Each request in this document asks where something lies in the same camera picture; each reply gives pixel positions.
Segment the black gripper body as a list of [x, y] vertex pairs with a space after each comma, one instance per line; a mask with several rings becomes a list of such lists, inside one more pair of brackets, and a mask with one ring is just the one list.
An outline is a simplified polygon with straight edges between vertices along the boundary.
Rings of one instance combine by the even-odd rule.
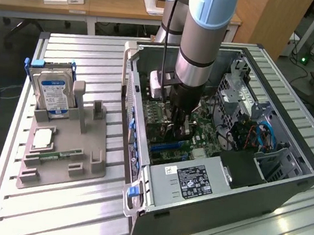
[[194, 110], [198, 106], [205, 85], [189, 87], [183, 83], [172, 85], [170, 91], [170, 104], [182, 110]]

